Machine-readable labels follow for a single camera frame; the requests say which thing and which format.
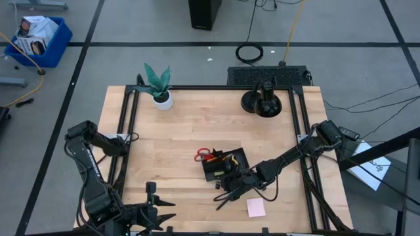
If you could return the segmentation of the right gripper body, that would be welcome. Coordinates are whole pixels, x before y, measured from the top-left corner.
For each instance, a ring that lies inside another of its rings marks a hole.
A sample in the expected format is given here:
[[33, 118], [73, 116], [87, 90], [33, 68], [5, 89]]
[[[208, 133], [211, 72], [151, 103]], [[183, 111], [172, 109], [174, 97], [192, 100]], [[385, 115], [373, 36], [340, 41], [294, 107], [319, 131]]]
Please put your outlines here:
[[221, 178], [221, 187], [226, 192], [245, 194], [252, 189], [259, 189], [260, 179], [257, 176], [257, 165], [251, 168], [237, 168]]

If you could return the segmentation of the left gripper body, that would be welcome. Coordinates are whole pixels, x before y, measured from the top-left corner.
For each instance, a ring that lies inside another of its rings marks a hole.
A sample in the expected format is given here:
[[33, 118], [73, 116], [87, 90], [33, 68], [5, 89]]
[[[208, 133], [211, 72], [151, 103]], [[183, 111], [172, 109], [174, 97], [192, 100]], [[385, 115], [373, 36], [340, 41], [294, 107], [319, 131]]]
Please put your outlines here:
[[156, 183], [146, 182], [146, 202], [133, 205], [133, 217], [130, 220], [131, 225], [142, 226], [147, 231], [162, 230], [158, 222], [158, 210], [154, 207], [155, 192]]

